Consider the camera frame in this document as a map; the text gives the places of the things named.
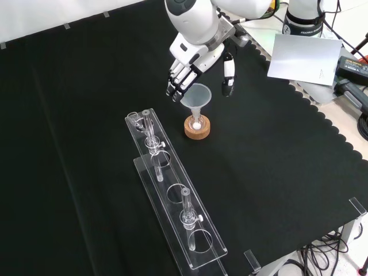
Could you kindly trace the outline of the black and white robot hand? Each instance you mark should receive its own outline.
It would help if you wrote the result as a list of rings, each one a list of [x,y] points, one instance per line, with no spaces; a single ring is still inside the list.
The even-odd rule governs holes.
[[[235,61],[232,54],[221,43],[214,50],[205,45],[190,44],[180,33],[170,46],[170,53],[175,60],[168,72],[166,94],[174,102],[179,102],[198,78],[212,68],[220,59],[224,64],[222,94],[230,97],[235,85]]]

